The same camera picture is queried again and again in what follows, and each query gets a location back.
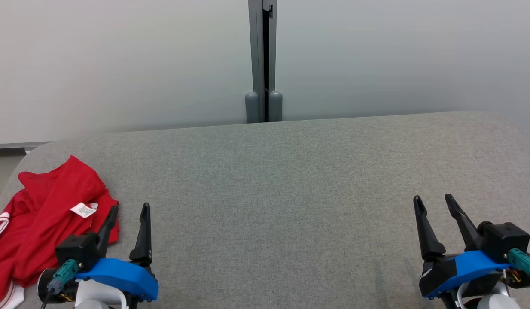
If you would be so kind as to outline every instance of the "white wall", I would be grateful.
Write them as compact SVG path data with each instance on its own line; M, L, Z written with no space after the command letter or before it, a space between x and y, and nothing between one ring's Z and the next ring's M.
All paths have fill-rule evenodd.
M245 123L247 0L0 0L0 144Z
M284 120L486 110L530 131L530 0L277 0Z

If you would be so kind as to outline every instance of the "white clothing tag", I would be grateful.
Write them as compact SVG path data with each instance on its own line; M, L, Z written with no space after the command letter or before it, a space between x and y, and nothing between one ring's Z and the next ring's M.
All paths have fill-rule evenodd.
M84 203L79 203L78 205L72 207L70 210L84 219L91 216L95 211L97 211L95 209L89 208Z

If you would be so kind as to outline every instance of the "red cloth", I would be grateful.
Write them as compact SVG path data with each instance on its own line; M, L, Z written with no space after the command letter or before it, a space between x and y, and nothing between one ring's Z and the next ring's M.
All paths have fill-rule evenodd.
M11 280L25 288L35 284L45 268L59 266L55 247L71 234L98 232L110 208L118 204L98 174L74 156L49 173L21 172L19 180L25 188L0 215L0 302ZM82 218L70 210L80 202L97 202L97 211ZM118 221L109 244L116 241Z

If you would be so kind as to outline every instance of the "gray fabric surface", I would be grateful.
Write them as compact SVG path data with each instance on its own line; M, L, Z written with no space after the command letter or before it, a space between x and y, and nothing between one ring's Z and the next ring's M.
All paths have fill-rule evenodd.
M110 258L127 260L151 204L160 297L141 308L442 308L418 289L416 194L449 253L463 241L447 192L476 224L530 232L530 135L496 114L96 135L41 146L14 175L69 155L121 203ZM20 189L13 176L0 209ZM512 295L530 308L530 289ZM25 299L38 306L34 288Z

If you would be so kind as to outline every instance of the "teal connector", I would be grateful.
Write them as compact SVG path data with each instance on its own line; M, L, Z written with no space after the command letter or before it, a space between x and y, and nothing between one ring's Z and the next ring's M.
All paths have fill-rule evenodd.
M526 253L516 248L511 249L507 254L507 260L530 276L530 256Z
M68 280L76 276L78 270L78 262L72 259L67 260L53 274L53 279L47 284L47 290L51 291L53 295L59 294Z

